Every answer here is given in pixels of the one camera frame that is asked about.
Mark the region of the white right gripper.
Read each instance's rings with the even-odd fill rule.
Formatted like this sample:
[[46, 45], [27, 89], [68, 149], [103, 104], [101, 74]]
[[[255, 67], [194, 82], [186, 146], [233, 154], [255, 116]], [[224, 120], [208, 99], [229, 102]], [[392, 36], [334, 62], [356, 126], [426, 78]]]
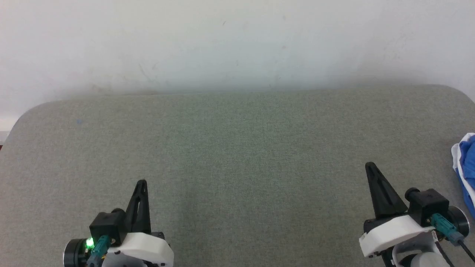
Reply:
[[[375, 218], [404, 214], [408, 207], [374, 162], [365, 164]], [[392, 218], [358, 239], [364, 257], [383, 259], [385, 267], [439, 267], [441, 252], [433, 226], [421, 227], [409, 215]]]

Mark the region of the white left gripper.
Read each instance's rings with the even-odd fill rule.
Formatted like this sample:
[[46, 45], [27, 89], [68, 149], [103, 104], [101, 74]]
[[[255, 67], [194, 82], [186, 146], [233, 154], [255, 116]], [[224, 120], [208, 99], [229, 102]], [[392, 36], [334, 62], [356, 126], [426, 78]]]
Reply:
[[136, 183], [126, 208], [126, 223], [128, 231], [133, 233], [127, 234], [122, 245], [109, 248], [104, 267], [173, 267], [174, 252], [168, 242], [151, 235], [146, 180]]

